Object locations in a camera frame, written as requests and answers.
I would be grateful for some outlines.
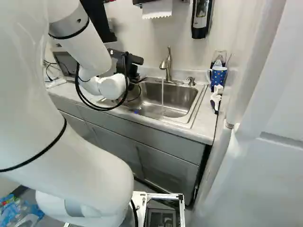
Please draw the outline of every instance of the soap dispenser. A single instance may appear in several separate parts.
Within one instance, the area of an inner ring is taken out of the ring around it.
[[[193,39],[203,39],[212,22],[214,0],[193,0],[191,33]]]

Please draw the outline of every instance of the white countertop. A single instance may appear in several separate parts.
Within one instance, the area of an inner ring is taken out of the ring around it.
[[[61,84],[56,87],[49,88],[47,89],[47,91],[51,95],[58,96],[62,99],[66,99],[70,102],[86,107],[86,105],[82,103],[82,101],[78,97],[75,85],[73,83]],[[93,96],[89,94],[84,89],[82,89],[82,92],[85,97],[87,97],[91,102],[96,102],[101,98],[100,96]],[[116,108],[111,111],[106,111],[106,113],[123,119],[127,119],[129,121],[140,123],[151,128],[169,132],[171,134],[178,135],[187,139],[212,145],[214,140],[217,115],[214,114],[210,105],[210,95],[211,91],[209,88],[207,88],[202,103],[193,122],[193,125],[190,129],[173,125],[170,123],[165,123],[149,117],[129,113],[119,108]]]

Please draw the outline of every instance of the cabinet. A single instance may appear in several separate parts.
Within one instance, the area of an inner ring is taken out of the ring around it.
[[[88,125],[96,133],[100,148],[125,161],[138,178],[144,179],[141,162],[133,140],[90,123]]]
[[[185,204],[189,204],[199,167],[137,143],[144,179],[173,193],[183,193]]]
[[[90,124],[99,147],[124,160],[137,177],[174,193],[189,204],[199,167],[109,130]]]
[[[169,192],[183,193],[185,204],[190,203],[204,144],[57,97],[53,100],[58,109],[70,111],[71,115],[61,113],[80,136],[124,160],[138,178]]]
[[[63,115],[63,117],[65,117],[68,124],[70,124],[70,126],[72,127],[72,129],[76,131],[76,133],[78,133],[81,137],[83,137],[86,141],[90,142],[91,144],[98,146],[94,131],[92,131],[92,129],[88,127],[88,125],[84,120],[81,120],[77,117],[74,117],[62,111],[60,111],[60,113]]]

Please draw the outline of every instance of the blue polka dot cup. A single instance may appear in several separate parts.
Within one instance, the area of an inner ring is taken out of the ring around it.
[[[227,73],[227,68],[222,66],[213,66],[211,70],[208,70],[208,74],[206,78],[210,83],[212,92],[214,92],[215,85],[220,84],[224,86],[226,73]]]

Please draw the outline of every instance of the blue object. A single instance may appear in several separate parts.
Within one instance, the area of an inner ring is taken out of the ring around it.
[[[0,227],[33,227],[44,213],[38,205],[30,204],[10,194],[0,198]]]
[[[220,85],[224,86],[226,73],[227,73],[226,67],[214,66],[212,68],[212,81],[210,84],[212,92],[214,92],[215,85],[220,84]]]

